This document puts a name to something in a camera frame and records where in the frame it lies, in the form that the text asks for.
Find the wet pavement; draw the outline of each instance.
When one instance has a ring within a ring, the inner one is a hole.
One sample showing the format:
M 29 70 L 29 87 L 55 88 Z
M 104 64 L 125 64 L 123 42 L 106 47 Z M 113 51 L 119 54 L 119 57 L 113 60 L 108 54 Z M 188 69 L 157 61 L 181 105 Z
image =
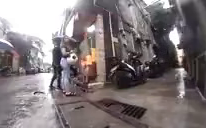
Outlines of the wet pavement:
M 4 78 L 0 80 L 0 128 L 61 128 L 53 103 L 72 128 L 132 128 L 87 102 L 103 98 L 146 108 L 139 121 L 150 128 L 206 128 L 206 101 L 194 88 L 185 87 L 184 76 L 183 69 L 175 69 L 144 85 L 124 90 L 106 87 L 83 97 L 50 93 L 51 74 Z
M 61 128 L 48 91 L 50 78 L 51 74 L 1 78 L 0 128 Z
M 206 101 L 196 89 L 185 87 L 183 69 L 171 70 L 144 85 L 117 90 L 101 89 L 87 97 L 94 101 L 111 98 L 147 108 L 141 123 L 150 128 L 206 128 Z

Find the dark clothing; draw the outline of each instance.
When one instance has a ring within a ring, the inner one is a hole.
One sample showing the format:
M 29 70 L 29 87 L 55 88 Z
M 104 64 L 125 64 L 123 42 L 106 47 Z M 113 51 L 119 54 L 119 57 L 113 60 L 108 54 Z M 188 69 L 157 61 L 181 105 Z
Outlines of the dark clothing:
M 57 79 L 57 86 L 61 88 L 61 76 L 62 68 L 60 66 L 53 66 L 54 74 L 50 83 L 50 86 L 53 86 L 53 82 Z
M 52 62 L 52 67 L 54 70 L 54 74 L 50 83 L 50 87 L 53 87 L 53 82 L 57 79 L 57 86 L 58 88 L 61 88 L 61 72 L 62 68 L 60 66 L 60 61 L 62 58 L 62 53 L 60 47 L 55 47 L 52 51 L 52 57 L 53 57 L 53 62 Z
M 60 47 L 55 47 L 52 51 L 52 57 L 53 57 L 53 62 L 52 65 L 53 66 L 59 66 L 60 65 L 60 61 L 62 58 L 62 53 L 61 53 L 61 49 Z

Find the umbrella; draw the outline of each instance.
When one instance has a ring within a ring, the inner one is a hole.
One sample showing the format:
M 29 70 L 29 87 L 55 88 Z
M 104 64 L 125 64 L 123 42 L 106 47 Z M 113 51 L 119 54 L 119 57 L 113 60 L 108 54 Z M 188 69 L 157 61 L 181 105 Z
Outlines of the umbrella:
M 7 50 L 7 51 L 13 51 L 14 46 L 10 42 L 0 39 L 0 49 Z

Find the drain grate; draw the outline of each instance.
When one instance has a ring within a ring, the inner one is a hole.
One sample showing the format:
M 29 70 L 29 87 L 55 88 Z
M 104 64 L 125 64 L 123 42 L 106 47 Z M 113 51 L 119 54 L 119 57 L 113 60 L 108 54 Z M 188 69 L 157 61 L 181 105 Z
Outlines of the drain grate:
M 112 99 L 103 99 L 97 102 L 99 105 L 111 110 L 116 111 L 122 115 L 126 115 L 135 119 L 140 119 L 146 112 L 146 108 L 121 103 Z

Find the drainpipe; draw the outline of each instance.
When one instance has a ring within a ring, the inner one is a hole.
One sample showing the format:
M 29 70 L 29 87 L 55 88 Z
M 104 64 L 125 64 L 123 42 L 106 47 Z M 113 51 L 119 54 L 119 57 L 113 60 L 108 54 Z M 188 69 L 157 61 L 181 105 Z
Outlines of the drainpipe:
M 110 36 L 111 36 L 111 42 L 112 42 L 112 56 L 115 57 L 115 44 L 114 44 L 114 37 L 112 34 L 112 17 L 111 17 L 110 12 L 108 12 L 108 15 L 109 15 Z

